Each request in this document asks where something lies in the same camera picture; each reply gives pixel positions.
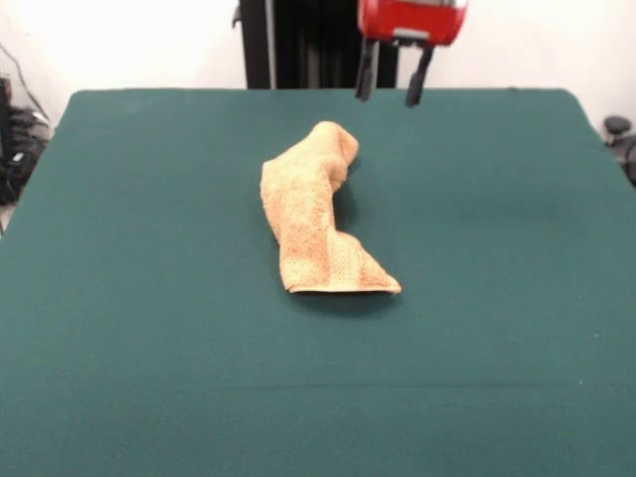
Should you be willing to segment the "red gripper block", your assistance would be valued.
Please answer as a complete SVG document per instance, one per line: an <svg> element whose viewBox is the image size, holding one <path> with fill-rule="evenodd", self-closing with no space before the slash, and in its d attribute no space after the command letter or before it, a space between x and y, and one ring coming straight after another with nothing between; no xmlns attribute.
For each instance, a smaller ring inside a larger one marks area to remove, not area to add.
<svg viewBox="0 0 636 477"><path fill-rule="evenodd" d="M468 9L467 1L358 2L358 26L364 37L355 98L367 101L376 87L379 42L399 45L450 46L457 38ZM434 48L423 48L406 89L405 105L419 105Z"/></svg>

